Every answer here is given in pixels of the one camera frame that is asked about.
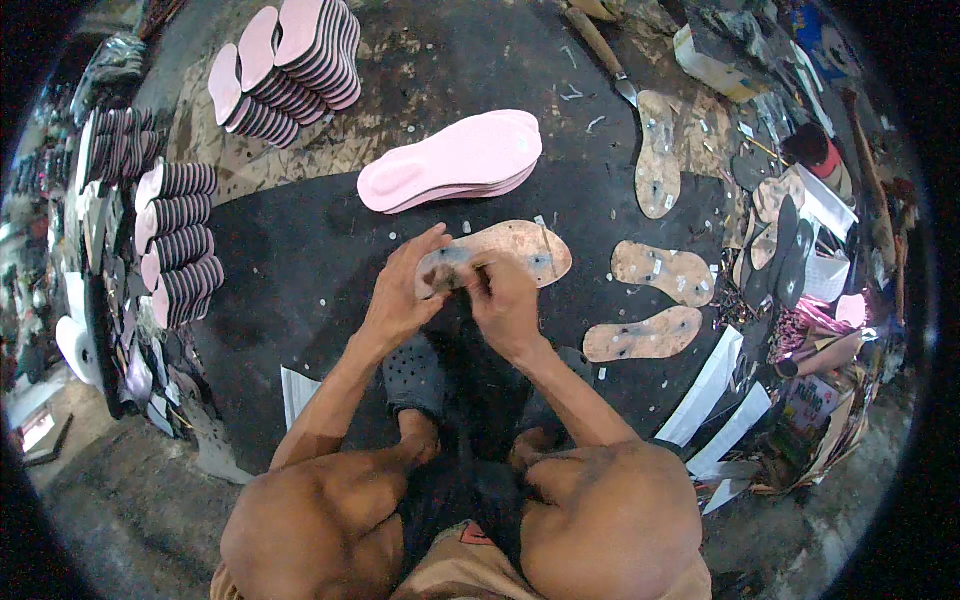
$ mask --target forearm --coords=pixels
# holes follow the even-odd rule
[[[283,437],[270,469],[336,452],[367,384],[389,351],[367,330],[355,333],[340,361]]]
[[[545,339],[537,340],[514,364],[546,396],[578,446],[639,440],[633,428],[570,370]]]

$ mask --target person's right hand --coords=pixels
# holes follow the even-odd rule
[[[478,270],[489,280],[483,281]],[[457,270],[473,304],[473,319],[498,354],[514,363],[542,340],[537,284],[511,256],[482,252]]]

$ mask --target white roll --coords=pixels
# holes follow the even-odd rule
[[[61,318],[57,322],[57,346],[73,373],[83,383],[95,386],[101,392],[104,390],[103,375],[97,364],[97,350],[93,336],[86,327],[70,317]]]

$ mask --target thigh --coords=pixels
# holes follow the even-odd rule
[[[548,455],[526,475],[524,575],[550,600],[658,598],[700,560],[696,493],[683,463],[646,443]]]
[[[391,450],[345,452],[255,478],[221,539],[248,600],[386,597],[403,558],[396,504],[406,473]]]

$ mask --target hand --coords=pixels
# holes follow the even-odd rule
[[[489,286],[478,270],[489,279]],[[470,294],[473,319],[498,354],[516,363],[543,340],[537,320],[537,284],[511,256],[482,252],[457,274]]]
[[[449,297],[449,293],[444,293],[429,300],[418,300],[414,294],[420,260],[453,241],[452,236],[444,235],[445,230],[446,225],[439,223],[397,248],[376,278],[373,300],[361,331],[382,345],[386,352],[413,337],[443,308]]]

